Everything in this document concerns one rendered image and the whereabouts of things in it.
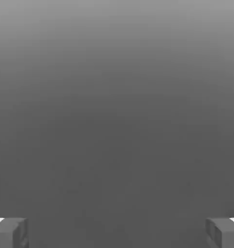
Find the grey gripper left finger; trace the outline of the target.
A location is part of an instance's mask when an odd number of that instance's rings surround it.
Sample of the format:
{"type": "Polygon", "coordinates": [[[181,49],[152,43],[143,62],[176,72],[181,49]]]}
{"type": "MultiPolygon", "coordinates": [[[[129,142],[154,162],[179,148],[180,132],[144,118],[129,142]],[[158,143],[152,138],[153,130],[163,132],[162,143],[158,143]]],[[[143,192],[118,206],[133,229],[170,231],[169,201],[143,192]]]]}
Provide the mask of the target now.
{"type": "Polygon", "coordinates": [[[0,248],[29,248],[27,218],[0,217],[0,248]]]}

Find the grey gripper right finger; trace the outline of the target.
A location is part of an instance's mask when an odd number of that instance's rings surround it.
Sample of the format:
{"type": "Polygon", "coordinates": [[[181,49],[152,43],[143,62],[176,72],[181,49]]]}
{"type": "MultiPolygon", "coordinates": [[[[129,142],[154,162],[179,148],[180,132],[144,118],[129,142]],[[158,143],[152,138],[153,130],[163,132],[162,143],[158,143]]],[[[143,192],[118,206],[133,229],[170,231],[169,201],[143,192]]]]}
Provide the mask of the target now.
{"type": "Polygon", "coordinates": [[[234,248],[234,217],[205,220],[208,248],[234,248]]]}

